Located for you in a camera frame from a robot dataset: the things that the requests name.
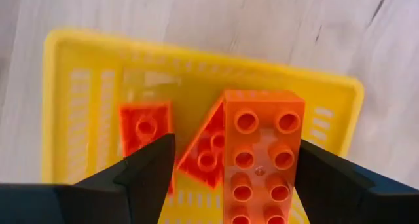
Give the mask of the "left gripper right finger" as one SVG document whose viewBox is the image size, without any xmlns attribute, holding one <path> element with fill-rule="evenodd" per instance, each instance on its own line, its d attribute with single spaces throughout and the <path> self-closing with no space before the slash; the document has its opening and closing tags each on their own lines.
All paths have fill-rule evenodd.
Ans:
<svg viewBox="0 0 419 224">
<path fill-rule="evenodd" d="M 295 189 L 311 223 L 417 223 L 418 190 L 301 141 Z"/>
</svg>

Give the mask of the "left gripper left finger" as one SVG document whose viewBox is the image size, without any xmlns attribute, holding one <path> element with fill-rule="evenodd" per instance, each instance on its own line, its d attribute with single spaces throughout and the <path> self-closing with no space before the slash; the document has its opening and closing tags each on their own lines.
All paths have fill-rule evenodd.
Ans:
<svg viewBox="0 0 419 224">
<path fill-rule="evenodd" d="M 157 223 L 175 136 L 165 134 L 74 185 L 1 184 L 2 223 Z"/>
</svg>

